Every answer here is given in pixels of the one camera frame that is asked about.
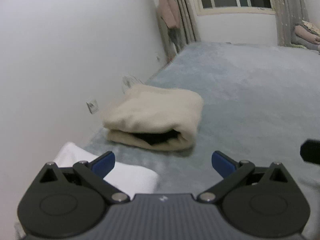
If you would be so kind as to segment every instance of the curtain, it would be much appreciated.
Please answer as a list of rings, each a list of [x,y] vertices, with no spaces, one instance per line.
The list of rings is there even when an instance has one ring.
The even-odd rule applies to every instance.
[[[196,20],[189,0],[175,0],[180,10],[180,28],[168,29],[168,34],[175,44],[177,52],[191,42],[200,41]]]
[[[309,21],[304,0],[273,0],[276,10],[278,44],[291,46],[291,35],[295,24]]]

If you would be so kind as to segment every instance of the folded cloth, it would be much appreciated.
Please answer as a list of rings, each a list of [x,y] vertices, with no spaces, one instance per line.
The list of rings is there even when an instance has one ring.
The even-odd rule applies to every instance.
[[[72,142],[68,142],[61,148],[54,162],[59,167],[71,167],[78,161],[91,162],[95,158],[97,158],[96,155],[79,148]],[[132,199],[137,193],[155,192],[159,175],[145,167],[116,162],[112,171],[103,179]]]
[[[189,90],[136,84],[102,114],[111,141],[160,151],[193,146],[203,100]]]
[[[304,27],[297,25],[294,28],[294,33],[297,34],[300,38],[312,43],[320,45],[320,37],[308,32]]]
[[[317,26],[315,26],[313,23],[301,21],[296,23],[296,25],[300,25],[304,27],[308,32],[320,37],[320,29]]]
[[[159,0],[159,14],[168,28],[179,28],[179,6],[175,0]]]
[[[305,46],[303,46],[303,45],[297,45],[297,44],[293,44],[293,43],[291,43],[291,46],[292,46],[293,48],[298,48],[298,49],[308,49],[307,47],[305,47]]]
[[[292,42],[293,44],[303,45],[303,46],[305,46],[307,49],[318,50],[318,45],[312,44],[312,43],[304,40],[303,38],[300,38],[300,37],[297,36],[294,32],[292,32],[292,35],[291,35],[291,42]]]

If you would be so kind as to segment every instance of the hanging clothes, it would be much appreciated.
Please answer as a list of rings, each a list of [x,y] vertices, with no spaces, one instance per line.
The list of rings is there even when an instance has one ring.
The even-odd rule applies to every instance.
[[[159,0],[159,14],[169,29],[179,28],[180,12],[175,0]]]

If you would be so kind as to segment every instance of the white towel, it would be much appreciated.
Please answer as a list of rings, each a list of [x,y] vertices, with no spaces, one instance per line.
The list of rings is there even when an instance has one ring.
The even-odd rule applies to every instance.
[[[58,153],[54,162],[58,167],[71,167],[74,163],[85,160],[93,161],[97,158],[72,142],[66,143]],[[137,193],[153,193],[159,182],[159,175],[145,167],[127,165],[116,162],[113,170],[104,180],[123,191],[132,199]]]
[[[195,143],[203,99],[183,89],[163,89],[136,84],[128,89],[124,101],[102,114],[111,141],[151,150],[175,151]],[[133,133],[162,134],[175,130],[177,138],[148,144]]]

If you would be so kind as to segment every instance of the electrical socket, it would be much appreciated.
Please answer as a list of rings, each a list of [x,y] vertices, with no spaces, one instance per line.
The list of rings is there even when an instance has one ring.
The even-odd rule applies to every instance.
[[[156,59],[157,59],[158,62],[160,62],[161,58],[160,58],[160,53],[159,52],[156,52]]]
[[[91,100],[90,102],[87,102],[87,106],[91,114],[95,114],[99,110],[98,102],[95,99]]]

